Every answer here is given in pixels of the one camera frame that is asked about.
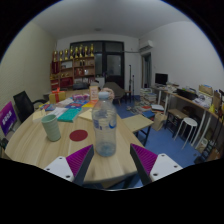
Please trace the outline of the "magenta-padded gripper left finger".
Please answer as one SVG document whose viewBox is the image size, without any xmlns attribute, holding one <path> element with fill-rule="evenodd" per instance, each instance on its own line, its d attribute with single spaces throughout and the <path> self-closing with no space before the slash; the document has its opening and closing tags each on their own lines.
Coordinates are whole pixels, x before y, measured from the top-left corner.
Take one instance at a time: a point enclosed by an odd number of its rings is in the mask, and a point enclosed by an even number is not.
<svg viewBox="0 0 224 224">
<path fill-rule="evenodd" d="M 67 157 L 57 157 L 44 170 L 82 186 L 93 155 L 93 146 L 89 145 Z"/>
</svg>

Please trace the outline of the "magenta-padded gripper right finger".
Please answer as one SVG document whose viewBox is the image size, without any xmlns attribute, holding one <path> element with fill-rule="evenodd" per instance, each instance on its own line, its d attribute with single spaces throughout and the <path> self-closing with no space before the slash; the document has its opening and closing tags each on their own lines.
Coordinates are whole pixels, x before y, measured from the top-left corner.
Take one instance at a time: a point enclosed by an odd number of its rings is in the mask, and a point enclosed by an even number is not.
<svg viewBox="0 0 224 224">
<path fill-rule="evenodd" d="M 182 169 L 168 155 L 155 154 L 136 144 L 130 145 L 130 154 L 143 185 L 157 181 Z"/>
</svg>

